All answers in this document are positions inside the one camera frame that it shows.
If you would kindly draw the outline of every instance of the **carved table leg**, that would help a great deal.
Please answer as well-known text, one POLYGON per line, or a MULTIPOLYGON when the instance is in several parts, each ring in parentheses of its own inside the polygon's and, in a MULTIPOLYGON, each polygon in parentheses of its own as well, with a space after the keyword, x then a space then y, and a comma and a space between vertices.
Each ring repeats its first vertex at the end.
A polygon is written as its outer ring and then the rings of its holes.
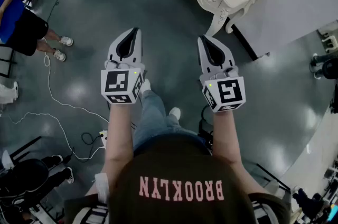
POLYGON ((227 17, 228 17, 228 12, 225 12, 223 10, 220 10, 218 13, 215 13, 213 15, 211 25, 208 31, 206 32, 206 35, 214 36, 217 33, 217 31, 219 31, 223 27, 227 17))
POLYGON ((239 21, 243 16, 246 15, 246 13, 248 12, 250 6, 255 2, 256 0, 251 0, 247 3, 247 5, 242 8, 241 10, 239 10, 236 15, 230 19, 230 21, 227 23, 226 25, 226 32, 227 33, 232 33, 233 29, 232 29, 232 25, 234 25, 237 21, 239 21))

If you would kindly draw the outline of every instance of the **white wall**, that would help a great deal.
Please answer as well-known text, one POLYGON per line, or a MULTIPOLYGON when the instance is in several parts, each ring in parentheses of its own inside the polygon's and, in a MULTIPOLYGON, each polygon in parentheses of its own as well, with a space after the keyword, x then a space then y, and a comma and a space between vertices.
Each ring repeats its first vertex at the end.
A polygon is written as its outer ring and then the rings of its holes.
POLYGON ((338 19, 338 0, 259 0, 236 26, 258 56, 338 19))

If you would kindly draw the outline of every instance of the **blue shirt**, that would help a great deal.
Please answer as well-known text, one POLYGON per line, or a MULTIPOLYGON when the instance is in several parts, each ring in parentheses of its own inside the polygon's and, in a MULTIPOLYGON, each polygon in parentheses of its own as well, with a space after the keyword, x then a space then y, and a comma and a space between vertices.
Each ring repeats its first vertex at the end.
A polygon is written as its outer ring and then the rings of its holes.
POLYGON ((0 25, 0 39, 4 43, 11 37, 15 28, 15 22, 21 17, 24 9, 25 5, 21 0, 13 0, 5 10, 0 25))

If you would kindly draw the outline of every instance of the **jeans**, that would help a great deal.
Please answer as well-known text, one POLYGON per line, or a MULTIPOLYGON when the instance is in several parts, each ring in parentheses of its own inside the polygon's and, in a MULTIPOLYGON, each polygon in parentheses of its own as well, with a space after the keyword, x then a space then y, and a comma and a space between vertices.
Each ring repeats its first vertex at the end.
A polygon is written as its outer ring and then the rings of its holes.
POLYGON ((293 194, 293 198, 303 210, 304 215, 311 220, 317 216, 324 204, 323 201, 316 201, 308 198, 303 189, 299 189, 298 193, 293 194))
POLYGON ((199 138, 193 131, 180 126, 174 115, 165 115, 165 109, 161 98, 151 90, 146 90, 141 97, 141 120, 133 134, 134 150, 145 141, 160 135, 183 134, 199 138))
POLYGON ((328 61, 329 59, 336 59, 336 58, 338 58, 338 51, 334 51, 334 52, 331 52, 323 56, 315 56, 313 57, 311 64, 313 66, 317 66, 317 64, 324 63, 328 61))

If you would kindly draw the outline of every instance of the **white shoe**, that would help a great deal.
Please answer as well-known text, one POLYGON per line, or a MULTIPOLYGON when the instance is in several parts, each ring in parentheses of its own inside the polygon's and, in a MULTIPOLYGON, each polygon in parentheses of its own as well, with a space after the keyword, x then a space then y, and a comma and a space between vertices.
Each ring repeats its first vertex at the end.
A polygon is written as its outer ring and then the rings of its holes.
POLYGON ((65 61, 65 54, 58 49, 56 49, 56 51, 54 52, 54 57, 57 58, 59 61, 65 61))
POLYGON ((54 157, 54 156, 60 158, 60 160, 59 160, 59 162, 58 162, 58 165, 59 165, 60 163, 62 163, 63 157, 62 157, 61 155, 52 155, 52 157, 54 157))
POLYGON ((19 85, 17 84, 17 82, 14 82, 13 89, 15 89, 16 91, 15 98, 14 98, 14 100, 16 100, 19 97, 19 85))
POLYGON ((311 73, 314 73, 316 71, 316 68, 317 68, 317 63, 315 63, 313 61, 313 59, 314 59, 315 56, 318 56, 318 54, 317 53, 313 53, 312 58, 311 58, 311 62, 310 62, 310 65, 309 65, 311 73))
POLYGON ((172 108, 169 112, 169 115, 172 114, 176 117, 177 120, 181 118, 181 110, 179 108, 172 108))
POLYGON ((64 44, 66 46, 71 46, 73 45, 73 39, 69 37, 62 36, 61 41, 59 42, 60 44, 64 44))
POLYGON ((320 80, 322 78, 322 77, 317 77, 316 73, 313 73, 313 76, 314 76, 315 79, 318 79, 318 80, 320 80))
POLYGON ((295 193, 298 193, 298 190, 300 189, 300 187, 295 186, 293 189, 291 189, 291 196, 295 193))
POLYGON ((140 88, 140 92, 141 94, 143 94, 145 91, 148 91, 148 90, 151 90, 151 87, 150 87, 150 81, 149 79, 145 79, 141 88, 140 88))
POLYGON ((72 184, 74 182, 73 169, 71 167, 67 167, 66 169, 70 170, 70 177, 67 179, 67 182, 69 184, 72 184))

